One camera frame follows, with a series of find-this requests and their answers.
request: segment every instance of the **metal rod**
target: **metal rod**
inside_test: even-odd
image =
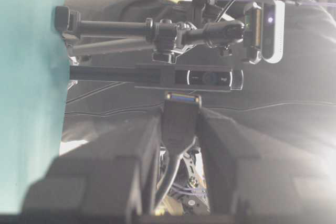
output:
[[[160,83],[159,69],[70,66],[70,80]]]
[[[70,56],[113,54],[116,52],[131,52],[138,50],[154,49],[154,45],[147,43],[145,39],[118,39],[91,43],[69,48]]]
[[[146,23],[81,21],[83,37],[101,38],[145,38]]]

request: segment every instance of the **teal surface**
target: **teal surface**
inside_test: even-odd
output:
[[[53,27],[64,0],[0,0],[0,213],[19,211],[58,154],[69,80]]]

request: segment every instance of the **screw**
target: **screw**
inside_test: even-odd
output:
[[[196,202],[192,199],[188,201],[189,206],[194,206],[195,204],[196,204]]]
[[[189,178],[189,185],[193,188],[198,187],[197,179],[195,177],[190,177]]]

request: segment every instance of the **black fabric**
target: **black fabric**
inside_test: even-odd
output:
[[[184,19],[172,12],[174,3],[167,0],[66,0],[66,5],[90,20]],[[81,43],[96,40],[85,39]],[[232,58],[221,58],[215,49],[197,47],[179,58],[178,64],[242,67],[244,90],[223,94],[201,92],[203,106],[263,135],[311,152],[317,151],[317,145],[330,150],[336,147],[335,21],[319,6],[287,6],[284,49],[283,60],[274,65],[261,62],[243,66],[242,45],[233,47]],[[151,51],[94,56],[86,64],[126,67],[137,63],[151,63]],[[69,91],[68,100],[106,85],[79,82]],[[124,84],[72,102],[66,107],[62,140],[93,140],[108,131],[116,120],[126,120],[160,106],[163,93]]]

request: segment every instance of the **wire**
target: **wire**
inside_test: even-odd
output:
[[[85,94],[83,94],[83,95],[80,95],[80,96],[78,96],[78,97],[76,97],[76,98],[70,99],[70,100],[67,101],[66,104],[67,104],[67,105],[72,104],[72,103],[77,102],[77,101],[80,101],[80,100],[82,100],[82,99],[89,98],[89,97],[91,97],[91,96],[93,96],[93,95],[95,95],[95,94],[98,94],[98,93],[102,92],[102,91],[108,90],[108,89],[110,89],[110,88],[118,87],[118,86],[121,86],[121,85],[124,85],[124,84],[126,84],[126,82],[115,82],[115,83],[106,85],[106,86],[104,86],[104,87],[102,87],[102,88],[95,89],[95,90],[93,90],[93,91],[90,91],[90,92],[88,92],[88,93],[85,93]]]
[[[224,14],[226,14],[226,12],[230,9],[230,7],[236,2],[236,0],[230,0],[225,7],[223,8],[223,10],[219,13],[218,17],[216,18],[215,22],[220,22],[220,20],[222,19],[222,16]]]
[[[161,185],[156,192],[155,196],[155,208],[161,203],[169,190],[172,188],[177,171],[179,170],[181,156],[169,156],[169,162],[161,179]]]
[[[175,187],[171,187],[171,189],[179,194],[183,194],[183,195],[191,195],[191,196],[206,196],[206,193],[203,193],[203,194],[200,194],[200,193],[187,193],[185,191],[181,191],[181,190],[178,190],[177,188]]]
[[[174,186],[174,187],[177,187],[177,188],[179,188],[179,189],[181,189],[181,190],[185,190],[185,191],[201,191],[201,192],[206,191],[205,189],[201,189],[201,188],[189,188],[189,187],[183,187],[183,186],[181,186],[181,185],[179,185],[179,184],[177,184],[177,183],[173,183],[173,186]]]
[[[262,109],[268,109],[268,108],[273,108],[273,107],[277,107],[277,106],[285,106],[285,105],[313,105],[313,106],[335,107],[336,103],[294,101],[294,102],[283,102],[283,103],[269,104],[269,105],[265,105],[265,106],[258,106],[258,107],[248,108],[248,109],[237,109],[237,108],[230,108],[230,107],[207,107],[207,108],[212,109],[212,110],[232,110],[232,111],[238,111],[238,112],[248,112],[248,111],[262,110]]]

